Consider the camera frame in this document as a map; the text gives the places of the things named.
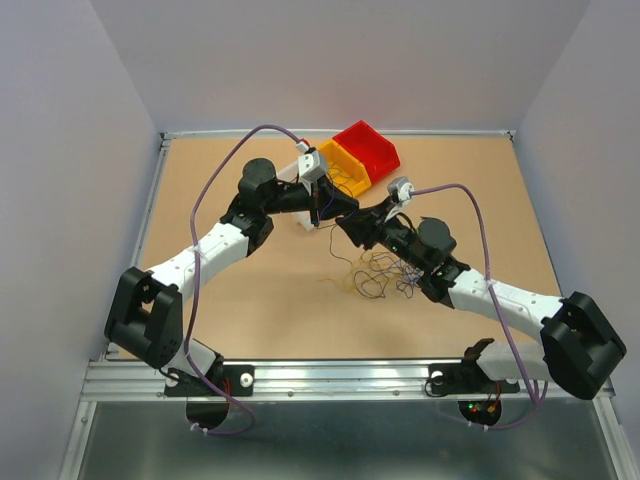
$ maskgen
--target gray wall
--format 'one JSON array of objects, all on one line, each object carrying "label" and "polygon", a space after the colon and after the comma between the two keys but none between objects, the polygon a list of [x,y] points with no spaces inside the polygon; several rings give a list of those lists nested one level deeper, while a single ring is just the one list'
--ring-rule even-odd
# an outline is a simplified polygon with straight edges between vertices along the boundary
[{"label": "gray wall", "polygon": [[157,155],[87,0],[0,14],[0,477],[57,478]]},{"label": "gray wall", "polygon": [[92,0],[162,131],[515,128],[588,0]]},{"label": "gray wall", "polygon": [[629,348],[617,406],[640,455],[640,2],[594,0],[516,136],[565,293],[592,294]]}]

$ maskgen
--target tan tabletop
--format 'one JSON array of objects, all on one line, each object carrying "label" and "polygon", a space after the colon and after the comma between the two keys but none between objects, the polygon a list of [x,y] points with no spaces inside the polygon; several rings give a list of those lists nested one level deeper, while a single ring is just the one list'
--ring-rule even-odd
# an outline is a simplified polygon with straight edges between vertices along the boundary
[{"label": "tan tabletop", "polygon": [[[323,139],[312,139],[320,145]],[[401,167],[362,195],[362,206],[386,196],[386,183],[407,175],[416,189],[467,185],[484,215],[494,278],[542,294],[558,287],[525,184],[505,138],[393,137]],[[162,263],[190,244],[189,214],[203,184],[237,139],[177,139],[171,143],[141,268]],[[243,165],[266,157],[282,168],[297,157],[288,139],[249,141],[222,171],[197,220],[202,236],[226,211]],[[454,254],[483,268],[478,222],[461,191],[415,198],[406,210],[438,217],[458,242]],[[322,278],[342,281],[349,265],[329,255],[329,231],[306,232],[291,215],[251,257],[232,265],[203,289],[195,338],[227,358],[401,358],[460,356],[483,337],[504,341],[500,325],[479,315],[432,304],[419,290],[411,299],[390,287],[366,299]],[[333,251],[362,253],[337,228]],[[185,323],[190,312],[185,309]],[[516,335],[520,341],[524,335]]]}]

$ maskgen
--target table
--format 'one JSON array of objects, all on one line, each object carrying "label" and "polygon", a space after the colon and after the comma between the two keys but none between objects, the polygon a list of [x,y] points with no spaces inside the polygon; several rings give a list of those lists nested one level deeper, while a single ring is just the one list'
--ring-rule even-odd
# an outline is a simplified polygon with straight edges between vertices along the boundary
[{"label": "table", "polygon": [[[362,195],[361,205],[386,196],[386,183],[407,175],[425,188],[458,182],[476,195],[484,216],[492,273],[506,283],[557,295],[558,286],[512,148],[504,137],[393,136],[401,167]],[[325,139],[312,138],[320,145]],[[162,263],[190,244],[189,214],[207,178],[235,145],[231,138],[171,141],[155,198],[141,268]],[[286,138],[249,141],[222,171],[197,218],[205,234],[237,192],[243,165],[265,157],[282,168],[297,156]],[[415,198],[406,213],[437,217],[458,242],[456,257],[482,270],[478,222],[461,191]],[[227,358],[356,359],[459,357],[484,337],[503,340],[500,325],[479,315],[432,304],[418,290],[411,299],[346,293],[324,278],[342,280],[349,265],[329,255],[330,228],[306,232],[291,215],[276,215],[274,231],[251,257],[227,268],[202,292],[195,338]],[[362,253],[338,228],[333,251]],[[191,304],[185,308],[185,322]],[[518,341],[530,341],[515,335]]]}]

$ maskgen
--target yellow bin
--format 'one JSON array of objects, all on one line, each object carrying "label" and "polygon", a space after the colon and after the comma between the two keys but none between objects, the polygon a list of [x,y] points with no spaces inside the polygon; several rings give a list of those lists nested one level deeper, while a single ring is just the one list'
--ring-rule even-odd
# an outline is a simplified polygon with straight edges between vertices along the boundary
[{"label": "yellow bin", "polygon": [[371,188],[367,169],[335,140],[318,147],[327,157],[329,177],[333,184],[347,195],[357,197]]}]

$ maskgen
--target plastic storage bin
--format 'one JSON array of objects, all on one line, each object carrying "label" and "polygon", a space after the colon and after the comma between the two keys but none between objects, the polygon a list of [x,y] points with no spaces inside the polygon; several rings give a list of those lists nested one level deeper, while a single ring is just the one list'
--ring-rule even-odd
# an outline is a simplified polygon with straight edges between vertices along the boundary
[{"label": "plastic storage bin", "polygon": [[337,134],[333,140],[364,165],[371,185],[400,166],[393,143],[362,120]]},{"label": "plastic storage bin", "polygon": [[347,195],[357,197],[371,188],[367,169],[338,142],[331,139],[318,147],[329,164],[329,177]]}]

